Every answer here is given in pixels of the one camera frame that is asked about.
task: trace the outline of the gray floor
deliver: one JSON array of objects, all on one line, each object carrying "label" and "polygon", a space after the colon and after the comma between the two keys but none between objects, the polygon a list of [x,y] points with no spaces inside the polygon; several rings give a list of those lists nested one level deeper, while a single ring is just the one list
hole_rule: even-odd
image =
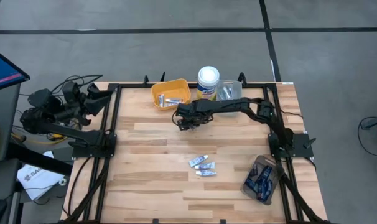
[{"label": "gray floor", "polygon": [[[271,27],[377,27],[377,0],[266,0]],[[262,27],[250,0],[2,0],[0,30]],[[377,157],[360,147],[360,119],[377,116],[377,32],[273,34],[283,81],[294,82],[314,144],[329,219],[377,223]],[[22,93],[51,88],[70,75],[102,73],[106,81],[195,80],[204,65],[221,77],[245,72],[273,81],[263,33],[0,35],[0,52],[31,75]],[[18,108],[28,107],[21,96]],[[362,132],[377,153],[377,129]],[[65,145],[53,149],[68,159]],[[26,203],[23,223],[56,222],[65,188],[47,205]]]}]

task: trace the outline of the white container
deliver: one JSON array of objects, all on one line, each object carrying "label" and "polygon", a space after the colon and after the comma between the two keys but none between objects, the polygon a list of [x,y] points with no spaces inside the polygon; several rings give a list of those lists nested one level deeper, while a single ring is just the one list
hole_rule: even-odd
[{"label": "white container", "polygon": [[197,98],[216,100],[216,87],[219,82],[219,71],[212,66],[205,66],[198,72]]}]

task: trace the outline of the yellow bowl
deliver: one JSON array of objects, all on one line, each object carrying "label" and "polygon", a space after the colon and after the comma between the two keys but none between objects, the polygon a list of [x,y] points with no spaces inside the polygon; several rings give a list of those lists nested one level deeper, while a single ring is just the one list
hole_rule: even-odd
[{"label": "yellow bowl", "polygon": [[183,78],[154,84],[151,87],[151,93],[154,105],[160,110],[177,107],[177,105],[159,106],[158,96],[161,94],[164,94],[164,100],[168,98],[180,98],[183,99],[183,103],[189,103],[191,98],[189,84]]}]

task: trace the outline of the wooden table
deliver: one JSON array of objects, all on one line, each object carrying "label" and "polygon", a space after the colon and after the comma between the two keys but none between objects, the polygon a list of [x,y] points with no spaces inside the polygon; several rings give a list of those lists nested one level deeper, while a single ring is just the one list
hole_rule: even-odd
[{"label": "wooden table", "polygon": [[[101,90],[108,86],[104,82],[96,84]],[[300,113],[294,85],[276,85],[281,109]],[[243,96],[263,97],[263,93],[245,88]],[[243,113],[232,118],[216,114],[213,122],[196,130],[179,131],[171,122],[173,112],[159,111],[154,106],[150,88],[122,90],[116,126],[118,146],[109,167],[102,223],[151,223],[153,218],[160,223],[219,223],[220,219],[227,223],[285,223],[278,186],[270,206],[251,200],[240,191],[255,158],[271,158],[267,125],[252,121]],[[86,129],[100,127],[101,113],[92,119]],[[298,116],[284,114],[284,124],[296,133],[305,130]],[[204,154],[209,155],[207,162],[215,161],[216,176],[200,177],[190,168],[189,161]],[[71,180],[84,160],[74,162]],[[293,163],[299,192],[318,216],[327,218],[313,165],[305,159],[294,159]],[[78,178],[72,210],[87,193],[92,164],[90,159]],[[296,219],[289,191],[288,196],[292,218]],[[96,194],[91,219],[97,198]]]}]

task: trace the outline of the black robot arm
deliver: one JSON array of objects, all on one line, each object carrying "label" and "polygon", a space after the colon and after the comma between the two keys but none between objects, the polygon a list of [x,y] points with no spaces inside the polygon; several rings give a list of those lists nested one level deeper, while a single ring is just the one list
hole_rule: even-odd
[{"label": "black robot arm", "polygon": [[[257,105],[256,113],[251,109],[251,104]],[[182,117],[177,121],[181,131],[195,128],[201,124],[213,121],[213,114],[242,112],[254,121],[267,124],[278,136],[279,144],[287,153],[292,149],[293,132],[278,121],[274,106],[270,101],[262,98],[246,98],[237,100],[210,101],[207,99],[195,100],[187,105],[179,104],[176,116]]]},{"label": "black robot arm", "polygon": [[77,83],[66,82],[62,88],[65,103],[48,89],[38,90],[28,97],[33,107],[23,112],[20,122],[32,134],[56,133],[77,139],[69,142],[73,147],[90,147],[94,151],[104,148],[109,140],[104,130],[80,131],[64,125],[76,119],[80,125],[88,126],[91,120],[86,116],[96,116],[113,93],[101,91],[93,83],[87,90],[87,94],[83,93]]}]

